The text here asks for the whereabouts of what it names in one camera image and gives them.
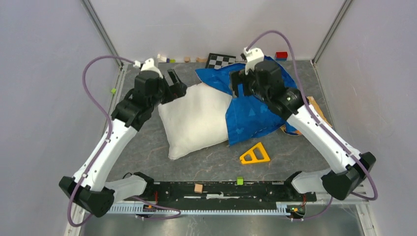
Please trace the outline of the blue yellow pillowcase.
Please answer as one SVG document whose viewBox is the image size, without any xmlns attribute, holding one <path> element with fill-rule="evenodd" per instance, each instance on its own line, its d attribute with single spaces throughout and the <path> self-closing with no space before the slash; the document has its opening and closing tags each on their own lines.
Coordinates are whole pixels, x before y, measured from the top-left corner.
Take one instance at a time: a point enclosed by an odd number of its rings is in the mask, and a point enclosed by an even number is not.
<svg viewBox="0 0 417 236">
<path fill-rule="evenodd" d="M 245 68 L 238 62 L 228 66 L 213 69 L 196 69 L 196 74 L 204 84 L 232 95 L 229 74 Z M 300 131 L 289 125 L 284 119 L 272 113 L 267 105 L 254 96 L 243 96 L 242 86 L 239 86 L 239 97 L 233 98 L 225 113 L 229 145 L 259 138 L 281 129 L 291 136 L 301 135 Z"/>
</svg>

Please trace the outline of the white pillow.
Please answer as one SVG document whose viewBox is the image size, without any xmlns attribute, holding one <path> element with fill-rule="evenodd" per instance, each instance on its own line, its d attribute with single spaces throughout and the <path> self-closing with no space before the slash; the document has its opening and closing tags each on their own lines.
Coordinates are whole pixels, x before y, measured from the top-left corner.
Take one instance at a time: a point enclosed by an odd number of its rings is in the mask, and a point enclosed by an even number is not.
<svg viewBox="0 0 417 236">
<path fill-rule="evenodd" d="M 159 105 L 169 159 L 227 141 L 226 112 L 231 101 L 231 95 L 200 83 L 188 87 L 184 97 Z"/>
</svg>

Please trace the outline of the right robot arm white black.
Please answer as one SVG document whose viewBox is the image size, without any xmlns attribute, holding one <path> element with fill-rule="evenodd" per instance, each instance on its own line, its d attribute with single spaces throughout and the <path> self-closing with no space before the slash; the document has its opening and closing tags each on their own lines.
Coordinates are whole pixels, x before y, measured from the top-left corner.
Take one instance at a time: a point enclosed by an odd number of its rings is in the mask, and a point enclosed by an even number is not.
<svg viewBox="0 0 417 236">
<path fill-rule="evenodd" d="M 354 194 L 369 176 L 376 162 L 370 152 L 351 147 L 324 121 L 298 88 L 284 84 L 281 67 L 270 60 L 252 69 L 230 73 L 233 96 L 254 96 L 301 134 L 318 150 L 329 168 L 316 172 L 296 172 L 287 181 L 284 195 L 291 201 L 304 193 L 327 192 L 338 200 Z"/>
</svg>

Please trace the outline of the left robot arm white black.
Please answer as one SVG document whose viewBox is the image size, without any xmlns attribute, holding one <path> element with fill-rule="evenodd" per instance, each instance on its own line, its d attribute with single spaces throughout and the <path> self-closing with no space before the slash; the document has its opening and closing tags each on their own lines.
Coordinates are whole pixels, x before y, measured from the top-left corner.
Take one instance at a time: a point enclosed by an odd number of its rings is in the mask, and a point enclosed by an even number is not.
<svg viewBox="0 0 417 236">
<path fill-rule="evenodd" d="M 185 96 L 186 84 L 173 69 L 167 72 L 172 85 L 150 69 L 142 69 L 135 77 L 134 88 L 116 105 L 110 126 L 85 164 L 73 176 L 60 180 L 59 187 L 71 203 L 102 217 L 116 202 L 132 196 L 146 201 L 154 196 L 151 178 L 144 174 L 113 182 L 106 179 L 126 145 L 151 118 L 154 108 Z"/>
</svg>

